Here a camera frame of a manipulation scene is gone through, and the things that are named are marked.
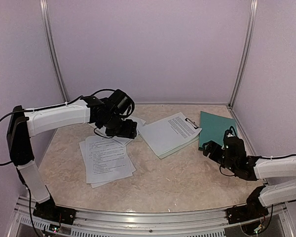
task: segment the purple wall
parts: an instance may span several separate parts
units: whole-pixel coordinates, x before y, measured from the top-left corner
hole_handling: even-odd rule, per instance
[[[60,102],[39,1],[0,0],[0,118],[16,105],[38,107]],[[0,162],[9,160],[7,127],[8,119],[0,124]],[[48,132],[32,139],[38,162],[51,136]],[[21,186],[12,164],[0,167],[0,236],[24,191]]]
[[[259,1],[234,109],[258,155],[296,153],[296,1]]]
[[[53,0],[70,98],[124,89],[136,102],[229,102],[248,0]]]

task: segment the paper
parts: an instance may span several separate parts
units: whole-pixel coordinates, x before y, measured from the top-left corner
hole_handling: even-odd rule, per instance
[[[199,134],[199,149],[202,149],[203,143],[211,140],[222,146],[223,135],[230,126],[233,126],[237,131],[236,121],[234,119],[201,111],[202,131]]]
[[[125,178],[132,173],[126,148],[120,147],[114,140],[87,137],[85,155],[88,184]]]
[[[85,164],[85,166],[86,166],[86,161],[85,161],[85,159],[86,159],[86,154],[85,154],[85,141],[80,142],[80,143],[79,143],[79,146],[80,146],[80,150],[81,150],[81,154],[82,154],[82,157],[83,157],[84,164]],[[134,165],[133,165],[132,161],[130,160],[130,158],[129,158],[129,161],[130,161],[131,171],[132,171],[132,173],[133,173],[133,172],[136,171],[136,168],[134,167]],[[101,186],[101,185],[104,185],[104,184],[110,183],[110,182],[112,182],[112,181],[114,181],[114,180],[111,180],[111,181],[105,181],[105,182],[98,182],[98,183],[91,184],[91,186],[92,186],[92,188],[97,188],[97,187],[99,187],[99,186]]]
[[[187,146],[201,131],[201,128],[195,129],[185,119],[182,113],[177,113],[141,127],[139,133],[153,152],[159,158],[164,158],[164,154],[169,155],[177,151],[178,147]]]
[[[139,128],[144,126],[146,121],[141,118],[134,117],[134,116],[130,116],[130,117],[128,117],[128,119],[131,119],[132,121],[137,122],[137,134],[139,134]],[[90,123],[89,125],[93,128],[96,128],[94,123]],[[100,132],[102,135],[106,136],[105,130],[106,130],[105,127],[102,127],[101,129],[97,129],[98,132]],[[125,147],[128,143],[130,143],[133,140],[133,139],[123,138],[123,137],[113,137],[112,139],[114,141],[118,142],[120,144],[120,146],[122,146],[122,147]]]

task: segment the table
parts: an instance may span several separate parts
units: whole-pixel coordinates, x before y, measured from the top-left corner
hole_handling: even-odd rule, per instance
[[[133,115],[152,123],[182,112],[199,123],[200,111],[231,117],[226,106],[210,105],[136,105]],[[138,136],[127,145],[127,153],[137,169],[134,176],[93,189],[86,184],[78,145],[92,135],[88,124],[56,131],[39,167],[56,204],[117,212],[194,211],[245,203],[261,185],[221,175],[218,164],[198,150],[198,141],[159,159]]]

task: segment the enclosure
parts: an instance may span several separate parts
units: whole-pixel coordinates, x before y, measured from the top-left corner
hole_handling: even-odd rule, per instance
[[[250,155],[296,153],[296,1],[0,0],[0,118],[102,88],[125,91],[147,123],[177,112],[199,122],[205,111],[234,118]],[[0,162],[9,160],[7,128],[6,119]],[[31,138],[56,204],[80,211],[67,236],[80,227],[84,236],[243,236],[223,212],[261,182],[220,176],[197,142],[159,160],[139,138],[127,146],[138,175],[92,189],[78,147],[92,131]],[[32,231],[26,195],[15,167],[0,167],[0,236]],[[296,201],[274,212],[269,231],[296,237]]]

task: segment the document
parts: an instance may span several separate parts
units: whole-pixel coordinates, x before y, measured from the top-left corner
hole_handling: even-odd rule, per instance
[[[81,154],[82,154],[82,157],[83,157],[84,164],[86,166],[86,162],[85,162],[85,158],[86,158],[86,155],[85,155],[85,141],[79,142],[79,146],[80,146],[80,150],[81,150]],[[136,168],[133,165],[133,163],[132,163],[132,161],[131,161],[130,158],[129,158],[129,161],[130,161],[130,166],[131,166],[132,173],[130,173],[128,177],[131,177],[133,175],[133,173],[136,171]],[[104,184],[110,183],[112,181],[114,181],[114,180],[105,181],[105,182],[98,182],[98,183],[91,184],[91,186],[92,186],[92,188],[97,188],[99,186],[102,186]]]
[[[85,158],[88,184],[121,179],[132,174],[126,148],[120,147],[114,140],[87,137]]]
[[[139,134],[139,128],[141,128],[142,126],[144,126],[144,124],[146,123],[145,120],[141,119],[141,118],[137,118],[134,116],[130,116],[128,117],[128,119],[131,119],[132,121],[137,122],[137,135]],[[94,123],[90,123],[89,124],[91,127],[96,128]],[[97,129],[97,131],[99,133],[101,133],[102,135],[105,135],[105,127],[102,127],[101,129]],[[121,147],[125,147],[128,143],[130,143],[133,139],[129,139],[129,138],[123,138],[123,137],[113,137],[112,140],[116,141],[118,144],[120,144]]]
[[[141,127],[139,133],[159,158],[165,158],[196,141],[201,130],[182,113],[177,113]]]

